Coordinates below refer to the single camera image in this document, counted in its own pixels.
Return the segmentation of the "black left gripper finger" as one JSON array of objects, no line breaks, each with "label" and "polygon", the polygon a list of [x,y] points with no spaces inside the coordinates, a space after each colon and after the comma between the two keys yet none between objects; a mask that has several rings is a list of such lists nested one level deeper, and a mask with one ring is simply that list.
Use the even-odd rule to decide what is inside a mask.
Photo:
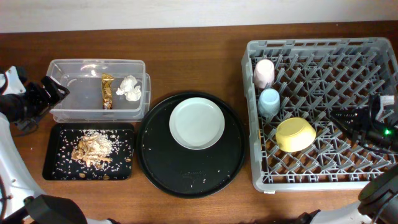
[{"label": "black left gripper finger", "polygon": [[66,87],[57,83],[52,77],[45,76],[41,79],[41,82],[49,95],[50,103],[59,103],[70,94]]},{"label": "black left gripper finger", "polygon": [[26,81],[25,70],[20,66],[11,66],[1,72],[1,95],[25,93],[24,83]]}]

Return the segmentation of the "gold foil snack wrapper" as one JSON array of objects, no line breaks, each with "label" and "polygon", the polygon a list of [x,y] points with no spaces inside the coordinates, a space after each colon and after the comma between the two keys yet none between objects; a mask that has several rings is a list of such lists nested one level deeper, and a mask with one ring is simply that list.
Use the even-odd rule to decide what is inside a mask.
[{"label": "gold foil snack wrapper", "polygon": [[114,77],[110,74],[103,73],[101,76],[101,92],[103,98],[103,109],[111,110],[113,108],[113,96],[111,90],[111,84],[114,81]]}]

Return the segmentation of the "yellow plastic bowl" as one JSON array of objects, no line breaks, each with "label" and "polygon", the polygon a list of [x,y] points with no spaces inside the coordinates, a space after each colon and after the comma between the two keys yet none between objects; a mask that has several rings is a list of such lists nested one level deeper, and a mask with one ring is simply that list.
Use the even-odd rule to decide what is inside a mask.
[{"label": "yellow plastic bowl", "polygon": [[280,150],[297,152],[309,147],[317,133],[311,124],[303,118],[293,117],[281,122],[276,129],[275,138]]}]

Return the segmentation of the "white tissue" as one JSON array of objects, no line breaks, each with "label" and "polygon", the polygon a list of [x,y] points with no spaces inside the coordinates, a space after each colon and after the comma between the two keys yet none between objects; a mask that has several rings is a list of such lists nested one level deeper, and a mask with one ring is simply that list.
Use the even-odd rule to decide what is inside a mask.
[{"label": "white tissue", "polygon": [[124,95],[127,101],[138,101],[141,99],[142,92],[137,79],[129,75],[121,82],[116,94],[119,96]]}]

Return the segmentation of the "blue plastic cup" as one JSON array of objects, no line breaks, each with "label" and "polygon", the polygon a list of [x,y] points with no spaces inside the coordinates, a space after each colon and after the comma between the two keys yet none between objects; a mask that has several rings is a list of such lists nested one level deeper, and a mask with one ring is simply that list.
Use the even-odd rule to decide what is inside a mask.
[{"label": "blue plastic cup", "polygon": [[257,104],[259,114],[265,118],[275,116],[280,110],[280,95],[275,89],[264,89]]}]

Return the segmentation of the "pink plastic cup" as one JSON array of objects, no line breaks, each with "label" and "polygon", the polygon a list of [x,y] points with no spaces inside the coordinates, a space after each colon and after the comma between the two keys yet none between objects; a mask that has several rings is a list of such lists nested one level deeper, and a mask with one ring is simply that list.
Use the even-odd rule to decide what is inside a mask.
[{"label": "pink plastic cup", "polygon": [[254,69],[253,82],[260,89],[269,88],[274,83],[275,67],[271,60],[258,61]]}]

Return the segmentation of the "pale grey round plate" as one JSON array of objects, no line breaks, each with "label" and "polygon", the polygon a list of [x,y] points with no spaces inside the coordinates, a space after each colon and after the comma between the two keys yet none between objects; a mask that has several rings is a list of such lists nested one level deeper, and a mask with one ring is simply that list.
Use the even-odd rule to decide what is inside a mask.
[{"label": "pale grey round plate", "polygon": [[199,151],[216,144],[222,137],[225,118],[213,101],[193,97],[178,103],[172,110],[169,129],[181,146]]}]

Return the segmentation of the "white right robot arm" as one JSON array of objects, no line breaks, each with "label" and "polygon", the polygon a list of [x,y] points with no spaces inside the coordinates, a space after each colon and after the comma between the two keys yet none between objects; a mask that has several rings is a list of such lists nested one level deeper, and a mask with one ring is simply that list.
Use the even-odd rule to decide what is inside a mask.
[{"label": "white right robot arm", "polygon": [[[332,122],[349,140],[375,154],[397,155],[397,121],[382,123],[385,107],[397,112],[397,95],[370,95],[368,106],[333,110]],[[370,181],[358,201],[337,210],[302,213],[294,223],[397,223],[397,165]]]}]

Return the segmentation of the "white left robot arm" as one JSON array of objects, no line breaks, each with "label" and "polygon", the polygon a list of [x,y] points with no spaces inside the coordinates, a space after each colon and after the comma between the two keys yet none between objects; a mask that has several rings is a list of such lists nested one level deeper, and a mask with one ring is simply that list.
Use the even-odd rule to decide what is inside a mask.
[{"label": "white left robot arm", "polygon": [[72,200],[46,194],[31,176],[14,143],[10,126],[25,136],[67,95],[69,90],[45,76],[40,84],[28,82],[23,69],[1,71],[1,223],[114,223],[93,220]]}]

